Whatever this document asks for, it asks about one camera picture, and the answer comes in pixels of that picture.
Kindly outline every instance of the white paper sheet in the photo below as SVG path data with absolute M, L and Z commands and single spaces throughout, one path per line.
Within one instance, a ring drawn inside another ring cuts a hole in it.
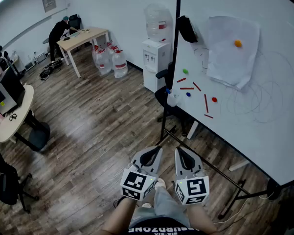
M 206 75 L 241 90 L 250 80 L 258 50 L 258 24 L 233 17 L 209 18 L 209 60 Z M 235 46 L 240 40 L 242 47 Z

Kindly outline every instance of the orange ball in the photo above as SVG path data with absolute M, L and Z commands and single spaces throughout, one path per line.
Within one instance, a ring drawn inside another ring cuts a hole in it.
M 235 46 L 238 47 L 238 48 L 240 48 L 240 47 L 242 47 L 243 45 L 242 45 L 242 43 L 241 43 L 240 40 L 235 40 Z

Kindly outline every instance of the plastic bottle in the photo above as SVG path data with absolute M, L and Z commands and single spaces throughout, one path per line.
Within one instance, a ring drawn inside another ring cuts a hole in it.
M 96 64 L 101 75 L 108 74 L 111 70 L 111 63 L 108 58 L 108 54 L 106 53 L 105 49 L 100 49 L 96 53 Z
M 112 58 L 115 55 L 115 51 L 114 50 L 117 48 L 117 46 L 112 46 L 111 43 L 108 43 L 107 45 L 108 45 L 107 50 L 108 50 L 109 60 L 110 60 L 111 63 L 113 63 Z
M 167 104 L 172 107 L 176 106 L 178 103 L 179 95 L 176 94 L 176 91 L 173 89 L 171 90 L 166 89 L 166 91 L 167 91 Z
M 170 39 L 172 17 L 170 11 L 161 4 L 152 3 L 144 9 L 148 37 L 155 42 Z
M 97 66 L 97 64 L 96 64 L 96 51 L 97 50 L 98 50 L 98 46 L 95 45 L 94 48 L 92 48 L 92 51 L 91 51 L 92 59 L 93 59 L 94 65 L 96 65 L 96 66 Z
M 123 50 L 115 49 L 115 55 L 112 57 L 115 78 L 121 78 L 128 72 L 126 59 L 122 51 Z

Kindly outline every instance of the wooden floor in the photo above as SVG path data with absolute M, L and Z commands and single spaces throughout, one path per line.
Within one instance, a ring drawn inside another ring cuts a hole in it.
M 38 202 L 25 198 L 31 214 L 22 210 L 19 201 L 14 206 L 0 201 L 0 232 L 4 235 L 94 234 L 113 211 L 114 200 L 120 197 L 124 167 L 135 152 L 159 140 L 161 123 L 157 117 L 163 108 L 154 94 L 143 87 L 142 72 L 129 68 L 128 75 L 121 79 L 115 79 L 113 73 L 100 77 L 90 47 L 73 57 L 81 78 L 77 78 L 72 65 L 63 64 L 45 82 L 39 79 L 42 66 L 30 70 L 23 79 L 35 89 L 32 110 L 39 121 L 49 124 L 51 136 L 41 153 L 31 151 L 20 141 L 0 143 L 6 162 L 22 178 L 33 174 L 26 190 L 41 198 Z M 268 179 L 255 166 L 228 170 L 241 156 L 218 137 L 201 127 L 192 140 L 185 140 L 176 119 L 168 119 L 167 128 L 175 124 L 177 136 L 218 169 L 236 182 L 247 179 L 245 189 L 249 192 L 266 189 Z M 29 131 L 27 125 L 19 130 L 25 137 Z M 164 154 L 159 174 L 176 199 L 171 181 L 175 178 L 173 151 L 178 143 L 168 137 L 161 145 Z M 205 208 L 213 221 L 219 222 L 217 215 L 235 187 L 204 167 L 211 192 Z M 218 227 L 222 230 L 239 220 L 224 234 L 268 234 L 280 208 L 279 200 L 288 198 L 293 191 L 293 188 L 283 190 L 272 202 L 258 197 L 249 199 L 235 218 Z M 153 202 L 153 196 L 154 192 L 150 193 L 145 201 Z M 237 213 L 243 203 L 244 200 L 236 201 L 224 220 Z M 242 218 L 261 205 L 264 206 Z

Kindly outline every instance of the whiteboard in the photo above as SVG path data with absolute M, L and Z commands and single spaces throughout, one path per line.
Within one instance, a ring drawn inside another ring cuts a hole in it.
M 181 0 L 182 15 L 190 18 L 203 40 L 191 44 L 179 34 L 173 83 L 178 106 L 280 185 L 294 180 L 294 4 L 289 0 Z M 207 20 L 219 15 L 260 25 L 251 80 L 241 92 L 206 76 Z M 194 90 L 180 90 L 182 87 Z

